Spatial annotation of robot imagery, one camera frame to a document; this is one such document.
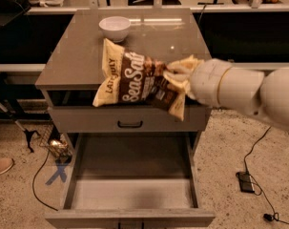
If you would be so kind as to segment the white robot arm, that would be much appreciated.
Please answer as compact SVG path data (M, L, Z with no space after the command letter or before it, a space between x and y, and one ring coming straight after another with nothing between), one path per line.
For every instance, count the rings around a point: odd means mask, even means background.
M289 131L289 67L266 74L189 56L168 64L163 76L200 104L232 109Z

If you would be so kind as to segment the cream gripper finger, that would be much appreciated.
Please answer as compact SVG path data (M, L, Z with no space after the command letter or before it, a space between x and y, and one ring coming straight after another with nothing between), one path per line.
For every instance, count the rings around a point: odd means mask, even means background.
M183 90L186 83L185 74L164 73L164 78L170 82L176 89Z
M185 68L179 61L169 63L166 66L166 71L169 73L185 73Z

